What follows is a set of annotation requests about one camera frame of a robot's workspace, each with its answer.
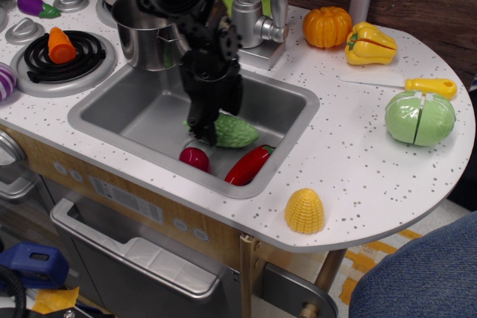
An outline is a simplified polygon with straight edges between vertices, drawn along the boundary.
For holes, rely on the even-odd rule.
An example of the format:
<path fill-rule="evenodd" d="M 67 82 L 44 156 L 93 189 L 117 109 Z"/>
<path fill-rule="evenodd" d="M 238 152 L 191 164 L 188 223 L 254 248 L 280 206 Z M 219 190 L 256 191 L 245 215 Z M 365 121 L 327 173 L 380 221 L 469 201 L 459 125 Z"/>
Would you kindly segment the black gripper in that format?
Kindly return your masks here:
<path fill-rule="evenodd" d="M 221 110 L 237 115 L 241 109 L 243 84 L 237 56 L 229 61 L 217 55 L 189 50 L 179 68 L 184 91 L 191 105 L 186 123 L 196 139 L 216 146 L 215 120 Z"/>

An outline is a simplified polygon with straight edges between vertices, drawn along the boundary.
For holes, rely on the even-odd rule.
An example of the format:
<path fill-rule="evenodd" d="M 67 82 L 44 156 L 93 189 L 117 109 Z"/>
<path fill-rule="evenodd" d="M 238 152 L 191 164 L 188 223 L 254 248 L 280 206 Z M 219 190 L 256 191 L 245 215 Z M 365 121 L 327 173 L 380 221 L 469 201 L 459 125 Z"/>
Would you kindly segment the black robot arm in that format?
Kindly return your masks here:
<path fill-rule="evenodd" d="M 180 77 L 191 106 L 187 123 L 192 135 L 217 143 L 215 121 L 220 110 L 239 112 L 242 81 L 238 50 L 241 36 L 222 0 L 137 0 L 139 9 L 171 20 L 189 50 L 179 61 Z"/>

